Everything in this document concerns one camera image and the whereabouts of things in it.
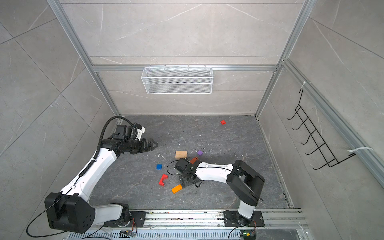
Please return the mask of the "natural wood block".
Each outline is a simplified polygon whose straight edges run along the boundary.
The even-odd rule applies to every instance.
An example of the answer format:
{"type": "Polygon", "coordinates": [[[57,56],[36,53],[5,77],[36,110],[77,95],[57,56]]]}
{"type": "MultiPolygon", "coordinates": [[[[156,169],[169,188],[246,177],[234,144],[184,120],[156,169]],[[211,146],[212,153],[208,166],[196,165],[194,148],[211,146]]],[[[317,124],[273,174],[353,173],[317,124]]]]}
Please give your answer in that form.
{"type": "Polygon", "coordinates": [[[188,156],[188,152],[187,151],[176,151],[175,155],[186,155],[186,156],[188,156]]]}
{"type": "Polygon", "coordinates": [[[175,155],[175,159],[186,159],[187,156],[186,155],[175,155]]]}

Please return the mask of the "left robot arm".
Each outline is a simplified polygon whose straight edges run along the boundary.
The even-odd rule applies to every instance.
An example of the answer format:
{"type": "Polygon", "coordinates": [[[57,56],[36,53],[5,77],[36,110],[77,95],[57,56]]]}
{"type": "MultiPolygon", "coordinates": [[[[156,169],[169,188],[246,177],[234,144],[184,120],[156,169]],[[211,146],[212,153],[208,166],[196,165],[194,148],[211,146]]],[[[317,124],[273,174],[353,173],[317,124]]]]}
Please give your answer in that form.
{"type": "Polygon", "coordinates": [[[102,140],[101,147],[81,172],[60,192],[50,193],[46,197],[50,228],[82,234],[92,226],[106,222],[127,225],[132,217],[127,204],[110,203],[93,207],[89,204],[89,198],[103,174],[121,154],[150,152],[158,145],[153,139],[102,140]]]}

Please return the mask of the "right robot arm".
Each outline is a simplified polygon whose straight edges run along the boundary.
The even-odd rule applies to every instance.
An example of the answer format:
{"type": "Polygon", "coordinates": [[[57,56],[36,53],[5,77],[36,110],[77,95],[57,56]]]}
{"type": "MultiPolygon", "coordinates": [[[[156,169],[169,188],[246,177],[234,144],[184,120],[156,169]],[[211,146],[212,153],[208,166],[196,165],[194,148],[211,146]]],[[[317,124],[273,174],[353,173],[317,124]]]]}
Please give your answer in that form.
{"type": "Polygon", "coordinates": [[[244,225],[253,218],[254,209],[261,200],[265,178],[245,162],[236,160],[233,164],[215,165],[196,159],[179,159],[175,169],[180,172],[180,189],[191,185],[198,188],[203,181],[227,184],[240,199],[238,222],[244,225]]]}

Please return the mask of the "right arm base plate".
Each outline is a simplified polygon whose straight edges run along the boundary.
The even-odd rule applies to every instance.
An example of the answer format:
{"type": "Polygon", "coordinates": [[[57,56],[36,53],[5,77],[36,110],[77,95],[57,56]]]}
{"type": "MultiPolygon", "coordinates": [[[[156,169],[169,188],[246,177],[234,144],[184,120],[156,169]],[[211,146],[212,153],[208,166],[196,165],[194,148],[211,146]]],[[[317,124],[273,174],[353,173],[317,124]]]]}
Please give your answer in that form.
{"type": "Polygon", "coordinates": [[[237,211],[224,211],[224,222],[226,227],[264,227],[264,217],[262,212],[254,211],[252,217],[247,219],[241,216],[237,211]]]}

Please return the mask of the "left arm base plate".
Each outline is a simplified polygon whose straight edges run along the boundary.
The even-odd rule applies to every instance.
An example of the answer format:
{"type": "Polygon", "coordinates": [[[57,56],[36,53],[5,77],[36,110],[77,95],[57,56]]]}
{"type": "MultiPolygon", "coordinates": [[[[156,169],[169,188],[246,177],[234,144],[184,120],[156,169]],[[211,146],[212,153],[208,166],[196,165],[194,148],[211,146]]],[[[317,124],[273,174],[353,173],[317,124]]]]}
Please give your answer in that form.
{"type": "Polygon", "coordinates": [[[123,216],[115,221],[108,221],[104,223],[104,227],[111,228],[142,228],[146,219],[146,212],[134,211],[123,216]]]}

